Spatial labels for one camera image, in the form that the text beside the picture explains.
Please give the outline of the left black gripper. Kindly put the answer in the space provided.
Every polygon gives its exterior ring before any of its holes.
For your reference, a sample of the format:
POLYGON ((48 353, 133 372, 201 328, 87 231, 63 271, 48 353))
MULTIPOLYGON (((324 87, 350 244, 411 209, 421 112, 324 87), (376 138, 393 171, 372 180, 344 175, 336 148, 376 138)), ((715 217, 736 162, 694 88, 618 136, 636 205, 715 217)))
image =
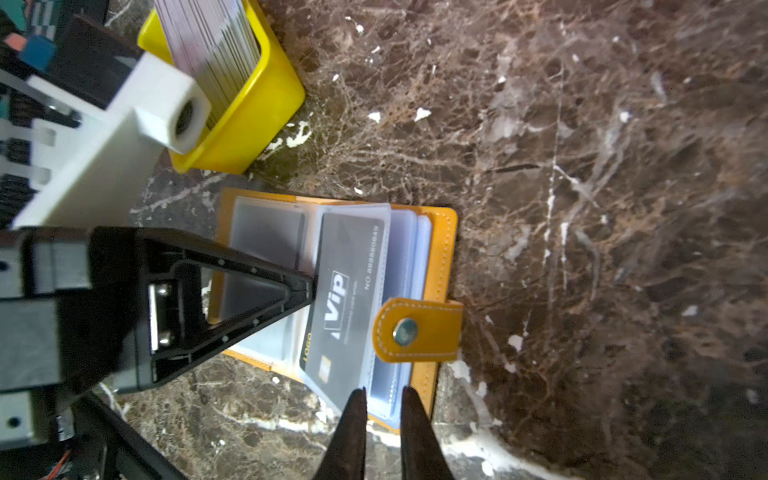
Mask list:
POLYGON ((117 371, 138 279, 138 387, 175 379, 315 297, 300 271, 179 230, 4 230, 2 449, 53 440, 55 417, 117 371))

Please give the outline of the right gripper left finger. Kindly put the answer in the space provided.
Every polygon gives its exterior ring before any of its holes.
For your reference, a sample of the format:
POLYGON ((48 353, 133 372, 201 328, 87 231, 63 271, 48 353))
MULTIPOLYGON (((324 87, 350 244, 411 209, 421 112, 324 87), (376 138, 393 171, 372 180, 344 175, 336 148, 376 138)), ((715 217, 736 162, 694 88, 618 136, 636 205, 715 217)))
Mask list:
POLYGON ((362 480, 365 476, 367 397, 355 389, 342 412, 326 453, 313 476, 320 479, 362 480))

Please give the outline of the yellow leather card holder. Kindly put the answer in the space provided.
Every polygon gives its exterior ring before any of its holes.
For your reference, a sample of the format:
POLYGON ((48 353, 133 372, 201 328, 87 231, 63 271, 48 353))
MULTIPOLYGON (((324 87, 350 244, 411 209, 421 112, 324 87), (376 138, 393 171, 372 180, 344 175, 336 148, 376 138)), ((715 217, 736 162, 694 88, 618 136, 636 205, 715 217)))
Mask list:
MULTIPOLYGON (((384 205, 390 209, 383 295, 381 304, 375 308, 371 329, 373 365, 369 383, 363 387, 368 395, 367 412, 378 424, 398 430, 406 386, 414 388, 424 408, 430 409, 437 366, 456 358, 462 327, 463 307, 450 300, 447 293, 458 223, 455 211, 228 189, 223 194, 217 232, 219 242, 228 247, 233 207, 239 197, 302 208, 307 214, 307 226, 297 271, 310 275, 314 281, 324 210, 353 205, 384 205)), ((312 303, 285 318, 293 320, 286 360, 263 362, 252 351, 237 347, 242 340, 228 348, 227 354, 305 384, 299 375, 298 358, 312 303)))

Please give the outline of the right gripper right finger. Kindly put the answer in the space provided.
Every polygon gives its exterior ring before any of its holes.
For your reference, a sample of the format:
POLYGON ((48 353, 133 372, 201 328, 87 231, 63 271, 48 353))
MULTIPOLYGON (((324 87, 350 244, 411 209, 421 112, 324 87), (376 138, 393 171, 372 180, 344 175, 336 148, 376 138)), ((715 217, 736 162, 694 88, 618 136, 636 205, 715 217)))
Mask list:
POLYGON ((454 479, 419 394, 410 386, 402 393, 400 437, 404 480, 454 479))

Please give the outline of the dark grey VIP card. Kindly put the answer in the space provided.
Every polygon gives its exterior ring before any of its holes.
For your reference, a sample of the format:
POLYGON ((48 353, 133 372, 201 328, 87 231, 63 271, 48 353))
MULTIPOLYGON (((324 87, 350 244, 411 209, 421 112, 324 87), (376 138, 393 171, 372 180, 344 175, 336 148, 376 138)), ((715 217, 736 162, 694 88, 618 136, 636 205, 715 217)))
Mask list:
MULTIPOLYGON (((300 267, 307 226, 301 207, 250 197, 235 200, 229 246, 275 265, 300 267)), ((223 280, 219 313, 224 319, 255 308, 259 283, 227 274, 223 280)), ((289 355, 292 319, 280 320, 242 340, 237 347, 252 351, 263 362, 284 361, 289 355)))

